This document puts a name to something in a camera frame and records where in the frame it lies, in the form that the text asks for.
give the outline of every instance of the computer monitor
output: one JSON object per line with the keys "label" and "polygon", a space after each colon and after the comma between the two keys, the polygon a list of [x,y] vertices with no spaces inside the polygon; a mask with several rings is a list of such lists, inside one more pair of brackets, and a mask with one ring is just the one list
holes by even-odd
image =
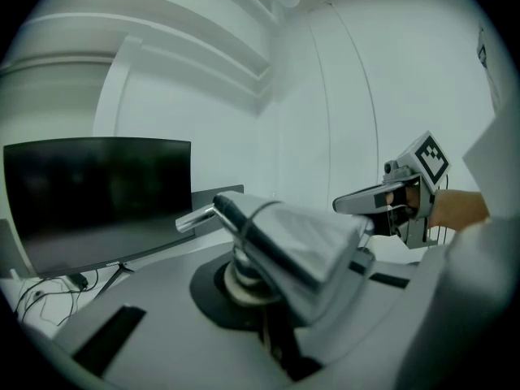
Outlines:
{"label": "computer monitor", "polygon": [[116,265],[184,242],[191,143],[86,137],[4,147],[6,191],[40,277]]}

